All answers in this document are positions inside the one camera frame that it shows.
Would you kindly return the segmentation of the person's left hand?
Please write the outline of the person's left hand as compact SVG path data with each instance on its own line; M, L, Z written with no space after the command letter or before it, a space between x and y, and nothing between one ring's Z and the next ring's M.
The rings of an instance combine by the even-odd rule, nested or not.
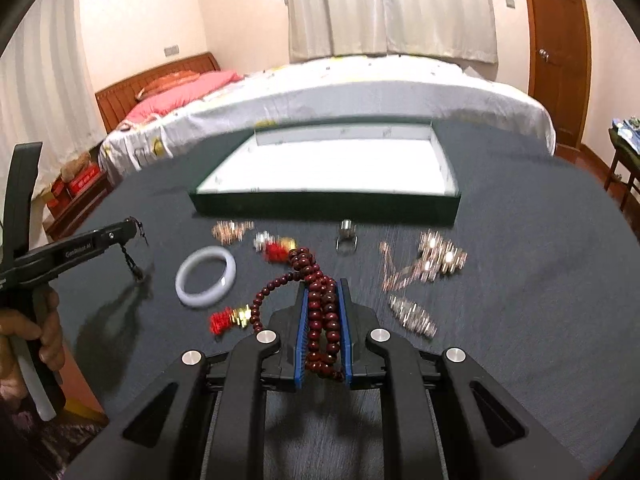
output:
M47 315L42 323L29 321L25 315L14 309L1 311L1 400L10 411L16 411L28 395L20 367L10 345L9 336L25 340L39 340L41 362L52 372L57 372L65 363L63 332L58 315L60 298L50 286L39 289L47 307Z

